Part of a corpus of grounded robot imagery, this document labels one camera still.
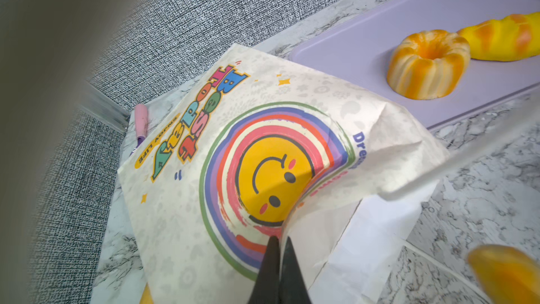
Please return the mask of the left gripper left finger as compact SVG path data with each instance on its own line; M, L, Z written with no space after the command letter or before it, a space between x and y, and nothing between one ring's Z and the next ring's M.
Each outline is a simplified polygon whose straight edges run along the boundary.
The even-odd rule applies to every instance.
M280 257L279 240L271 236L248 304L278 303Z

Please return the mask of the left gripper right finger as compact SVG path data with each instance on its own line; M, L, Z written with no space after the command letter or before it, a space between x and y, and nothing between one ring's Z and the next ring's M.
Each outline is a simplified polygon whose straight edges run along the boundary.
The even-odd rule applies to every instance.
M280 303L311 304L308 290L303 280L293 242L288 237L283 252L280 277Z

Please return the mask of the white paper gift bag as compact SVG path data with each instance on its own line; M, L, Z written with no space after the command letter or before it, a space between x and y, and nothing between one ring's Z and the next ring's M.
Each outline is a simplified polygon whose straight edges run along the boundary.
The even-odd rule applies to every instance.
M313 303L375 302L449 152L406 108L233 45L119 168L154 303L245 303L293 244Z

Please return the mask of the orange twisted fake bread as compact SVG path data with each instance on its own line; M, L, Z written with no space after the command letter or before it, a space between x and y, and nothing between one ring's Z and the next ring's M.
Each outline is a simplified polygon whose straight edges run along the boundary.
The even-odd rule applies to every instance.
M468 264L493 303L538 303L539 263L509 246L482 245Z

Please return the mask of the yellow ring fake bread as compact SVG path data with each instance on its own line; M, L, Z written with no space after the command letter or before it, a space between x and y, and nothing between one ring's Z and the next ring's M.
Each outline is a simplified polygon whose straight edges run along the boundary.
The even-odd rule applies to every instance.
M455 32L418 32L392 52L386 80L405 98L439 99L455 90L470 61L468 41Z

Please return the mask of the yellow oval fake bread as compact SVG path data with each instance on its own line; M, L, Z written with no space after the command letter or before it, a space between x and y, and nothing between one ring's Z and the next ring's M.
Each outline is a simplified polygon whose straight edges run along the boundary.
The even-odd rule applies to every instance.
M512 14L463 28L458 35L471 48L471 58L512 62L539 55L539 13Z

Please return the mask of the metal tongs white tips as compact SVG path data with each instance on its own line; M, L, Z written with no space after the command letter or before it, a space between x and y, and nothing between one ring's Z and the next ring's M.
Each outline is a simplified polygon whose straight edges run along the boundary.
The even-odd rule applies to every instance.
M44 166L134 0L1 0L1 301L28 299Z

